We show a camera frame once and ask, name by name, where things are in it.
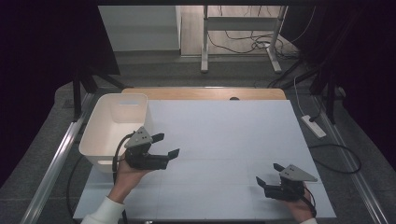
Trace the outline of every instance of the desk leg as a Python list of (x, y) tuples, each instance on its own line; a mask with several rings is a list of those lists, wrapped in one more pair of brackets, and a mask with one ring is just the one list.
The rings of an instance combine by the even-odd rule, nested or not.
[(208, 71), (208, 55), (207, 55), (207, 6), (204, 6), (204, 40), (201, 51), (201, 72)]
[(283, 19), (285, 18), (286, 7), (281, 7), (279, 11), (279, 15), (277, 16), (276, 26), (274, 29), (274, 33), (272, 35), (271, 43), (269, 47), (266, 49), (268, 53), (268, 57), (271, 60), (271, 64), (274, 67), (275, 73), (281, 73), (282, 69), (280, 68), (279, 62), (276, 58), (276, 41), (279, 36), (280, 27), (282, 26)]

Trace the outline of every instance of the white cloth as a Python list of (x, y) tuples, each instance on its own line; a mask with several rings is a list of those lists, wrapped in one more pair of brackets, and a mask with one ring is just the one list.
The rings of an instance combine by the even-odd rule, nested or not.
[(318, 223), (317, 223), (317, 220), (313, 217), (313, 218), (310, 218), (300, 224), (318, 224)]
[(98, 210), (85, 216), (81, 224), (117, 224), (124, 209), (124, 204), (115, 203), (105, 197)]

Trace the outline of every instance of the black cable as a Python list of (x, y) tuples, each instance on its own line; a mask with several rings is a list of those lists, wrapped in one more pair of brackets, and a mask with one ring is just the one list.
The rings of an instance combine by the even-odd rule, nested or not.
[(321, 96), (320, 97), (321, 100), (320, 100), (319, 112), (318, 112), (318, 114), (316, 116), (314, 116), (314, 117), (309, 119), (310, 122), (314, 122), (315, 119), (317, 119), (320, 116), (321, 108), (323, 107), (323, 92), (322, 92), (322, 94), (320, 96)]
[(276, 83), (284, 79), (288, 74), (290, 74), (294, 69), (296, 69), (301, 63), (303, 62), (303, 59), (299, 59), (297, 62), (295, 62), (288, 70), (286, 70), (281, 77), (276, 78), (275, 80), (271, 81), (267, 88), (273, 88)]
[(287, 55), (285, 55), (284, 53), (283, 53), (283, 47), (285, 46), (285, 44), (283, 44), (283, 41), (281, 41), (280, 39), (278, 39), (277, 41), (279, 41), (280, 42), (280, 44), (281, 44), (281, 46), (280, 46), (280, 51), (277, 49), (277, 48), (275, 48), (275, 52), (276, 52), (276, 57), (278, 57), (278, 58), (281, 58), (281, 59), (283, 59), (283, 60), (288, 60), (288, 59), (300, 59), (301, 57), (300, 57), (300, 52), (297, 52), (297, 53), (299, 53), (297, 56), (287, 56)]
[(73, 213), (72, 206), (70, 204), (70, 192), (69, 191), (70, 191), (70, 184), (72, 182), (73, 174), (76, 171), (76, 168), (77, 168), (77, 166), (78, 166), (78, 164), (79, 164), (79, 162), (81, 161), (82, 158), (83, 158), (82, 155), (79, 156), (78, 160), (76, 161), (75, 165), (73, 166), (72, 172), (70, 173), (69, 179), (67, 180), (67, 187), (66, 187), (67, 210), (69, 211), (69, 215), (72, 218), (73, 222), (76, 223), (76, 224), (78, 224), (78, 222), (75, 219), (73, 219), (74, 213)]
[[(307, 188), (305, 188), (305, 189), (308, 190), (309, 194), (312, 196), (312, 198), (314, 198), (314, 195), (311, 193), (311, 191), (309, 191), (309, 189), (307, 189)], [(307, 200), (304, 195), (303, 196), (299, 195), (299, 198), (306, 205), (308, 205), (309, 210), (311, 210), (312, 217), (316, 217), (317, 216), (317, 209), (315, 208), (315, 206), (311, 202), (309, 202), (309, 200)]]
[(315, 48), (309, 50), (309, 51), (302, 51), (302, 56), (304, 58), (308, 58), (311, 54), (316, 53), (317, 55), (320, 54), (321, 51), (323, 51), (325, 49), (325, 47), (327, 46), (327, 42), (329, 42), (330, 40), (332, 40), (334, 37), (337, 37), (338, 33), (341, 31), (341, 28), (347, 23), (347, 21), (343, 21), (341, 22), (337, 27), (335, 27), (332, 32), (327, 35), (327, 37), (320, 42), (320, 44), (318, 44)]
[(257, 89), (257, 88), (258, 88), (257, 82), (259, 82), (259, 81), (265, 81), (265, 79), (258, 79), (258, 80), (256, 80), (256, 81), (254, 81), (254, 82), (253, 82), (253, 87), (254, 87), (254, 89)]
[(314, 195), (312, 194), (311, 190), (309, 190), (307, 187), (304, 187), (304, 188), (305, 188), (306, 191), (308, 191), (308, 193), (311, 195), (312, 201), (314, 202), (313, 205), (314, 205), (314, 207), (316, 207), (316, 206), (317, 206), (317, 202), (315, 201), (315, 197), (314, 197)]
[(269, 41), (255, 41), (251, 44), (252, 49), (267, 49), (269, 47)]
[(251, 50), (244, 51), (244, 52), (235, 51), (235, 50), (233, 50), (233, 49), (229, 49), (229, 48), (226, 48), (226, 47), (223, 47), (223, 46), (214, 44), (213, 41), (212, 41), (212, 39), (210, 38), (209, 33), (207, 33), (207, 37), (209, 37), (210, 43), (212, 43), (213, 46), (218, 47), (218, 48), (221, 48), (221, 49), (227, 49), (227, 50), (229, 50), (229, 51), (231, 51), (231, 52), (234, 52), (234, 53), (249, 53), (249, 52), (255, 50), (255, 49), (251, 49)]
[(244, 36), (244, 37), (231, 37), (228, 35), (227, 31), (225, 31), (225, 33), (227, 34), (227, 37), (233, 40), (242, 40), (242, 39), (251, 39), (251, 38), (256, 38), (256, 37), (271, 37), (271, 35), (250, 35), (250, 36)]
[[(123, 142), (125, 142), (125, 140), (127, 140), (128, 138), (131, 138), (132, 135), (134, 135), (134, 132), (125, 135), (125, 136), (121, 139), (119, 145), (117, 146), (116, 154), (115, 154), (114, 157), (113, 157), (113, 163), (112, 163), (113, 182), (114, 182), (114, 184), (116, 184), (116, 180), (117, 180), (117, 163), (118, 163), (118, 161), (119, 161), (119, 152), (120, 152), (120, 148), (121, 148)], [(123, 222), (124, 222), (125, 224), (128, 224), (128, 217), (126, 216), (125, 210), (122, 211), (122, 220), (123, 220)]]
[(270, 14), (270, 17), (272, 17), (271, 12), (270, 12), (270, 9), (268, 8), (268, 6), (266, 6), (266, 7), (267, 7), (267, 12), (268, 12), (268, 14)]
[(260, 16), (260, 12), (262, 11), (262, 6), (259, 7), (259, 13), (257, 13), (257, 16)]
[(248, 14), (249, 10), (250, 10), (250, 14), (251, 14), (251, 9), (252, 9), (252, 6), (247, 6), (247, 12), (244, 14), (244, 17)]
[(353, 152), (352, 149), (350, 149), (349, 147), (344, 147), (344, 146), (342, 146), (342, 145), (337, 145), (337, 144), (324, 144), (324, 145), (311, 146), (311, 147), (308, 147), (308, 148), (316, 148), (316, 147), (340, 147), (340, 148), (342, 148), (342, 149), (344, 149), (344, 150), (350, 152), (350, 153), (356, 158), (356, 160), (358, 161), (358, 168), (357, 168), (356, 170), (354, 170), (354, 171), (350, 171), (350, 172), (349, 172), (349, 171), (340, 171), (340, 170), (336, 170), (336, 169), (330, 167), (329, 165), (324, 164), (324, 163), (321, 162), (321, 161), (318, 161), (318, 160), (316, 160), (316, 159), (313, 159), (314, 162), (320, 164), (321, 166), (323, 166), (323, 167), (325, 167), (325, 168), (327, 168), (327, 169), (329, 169), (329, 170), (331, 170), (331, 171), (333, 171), (333, 172), (336, 172), (336, 173), (339, 173), (339, 174), (343, 174), (343, 175), (353, 175), (353, 174), (356, 174), (357, 172), (359, 172), (359, 171), (361, 170), (361, 159), (360, 159), (359, 156), (358, 156), (355, 152)]
[(219, 11), (219, 13), (220, 13), (220, 16), (222, 16), (222, 7), (221, 6), (218, 6), (218, 11)]

